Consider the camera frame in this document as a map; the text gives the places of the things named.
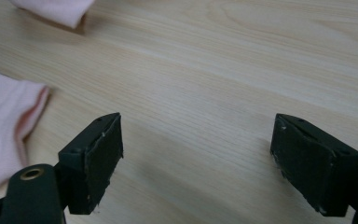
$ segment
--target pink cloth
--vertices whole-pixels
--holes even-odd
[[[9,0],[14,6],[48,20],[76,28],[94,0]]]
[[[27,165],[23,138],[35,126],[48,87],[0,75],[0,184]]]

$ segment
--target towel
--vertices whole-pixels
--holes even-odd
[[[35,126],[48,87],[0,75],[0,184],[27,165],[23,138]]]
[[[73,29],[94,3],[94,0],[9,0],[15,7],[24,8],[48,20]]]

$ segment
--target wood grain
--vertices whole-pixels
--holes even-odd
[[[125,159],[69,223],[351,223],[314,212],[269,144],[286,113],[358,149],[358,1],[98,0],[70,30],[0,0],[0,73],[52,88],[31,164],[122,114]]]

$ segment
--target metal ring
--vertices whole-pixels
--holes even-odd
[[[42,168],[34,168],[31,170],[27,170],[26,172],[22,173],[20,176],[21,180],[32,180],[39,176],[41,176],[45,171]]]

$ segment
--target folded pink cloth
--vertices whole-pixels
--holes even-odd
[[[14,6],[48,20],[76,28],[94,0],[9,0]]]
[[[35,126],[48,87],[0,75],[0,184],[27,165],[23,138]]]

